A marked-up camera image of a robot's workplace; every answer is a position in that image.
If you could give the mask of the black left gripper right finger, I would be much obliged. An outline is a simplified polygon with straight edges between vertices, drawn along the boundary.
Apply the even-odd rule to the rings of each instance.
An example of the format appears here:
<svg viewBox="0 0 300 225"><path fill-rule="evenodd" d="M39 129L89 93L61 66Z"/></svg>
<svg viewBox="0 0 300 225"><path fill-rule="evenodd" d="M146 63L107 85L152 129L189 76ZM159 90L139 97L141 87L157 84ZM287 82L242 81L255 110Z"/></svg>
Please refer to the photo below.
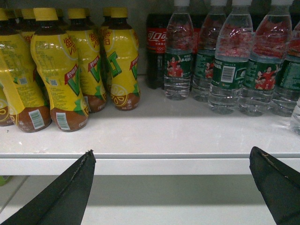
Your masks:
<svg viewBox="0 0 300 225"><path fill-rule="evenodd" d="M271 154L253 147L250 171L277 225L300 223L300 173Z"/></svg>

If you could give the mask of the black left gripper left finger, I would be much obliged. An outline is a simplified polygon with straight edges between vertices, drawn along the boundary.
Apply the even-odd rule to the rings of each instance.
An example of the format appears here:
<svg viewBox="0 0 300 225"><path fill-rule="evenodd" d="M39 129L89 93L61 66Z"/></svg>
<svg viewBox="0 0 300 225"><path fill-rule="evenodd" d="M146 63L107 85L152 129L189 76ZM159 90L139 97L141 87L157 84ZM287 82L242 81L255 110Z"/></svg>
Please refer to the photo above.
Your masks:
<svg viewBox="0 0 300 225"><path fill-rule="evenodd" d="M80 225L90 196L96 159L89 150L3 225Z"/></svg>

